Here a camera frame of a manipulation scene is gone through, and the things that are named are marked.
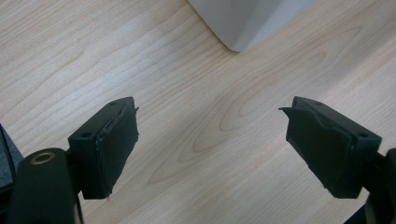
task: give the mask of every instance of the wooden table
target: wooden table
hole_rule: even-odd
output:
[[[24,156],[68,148],[133,96],[140,139],[86,223],[343,223],[277,109],[325,103],[396,146],[396,1],[319,1],[256,48],[226,49],[187,0],[0,3],[0,121]]]

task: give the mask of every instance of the light wooden surface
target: light wooden surface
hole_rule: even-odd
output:
[[[258,47],[227,50],[187,0],[0,2],[0,121],[24,156],[68,148],[132,95],[140,139],[86,223],[343,223],[277,109],[319,100],[396,147],[396,1],[321,0]]]

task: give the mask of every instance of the wood grain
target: wood grain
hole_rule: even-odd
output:
[[[319,100],[396,146],[396,2],[319,1],[234,53],[187,0],[0,2],[0,121],[24,156],[132,95],[139,142],[86,223],[343,223],[277,109]]]

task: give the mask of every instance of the white object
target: white object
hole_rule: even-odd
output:
[[[189,0],[231,50],[258,44],[318,0]]]

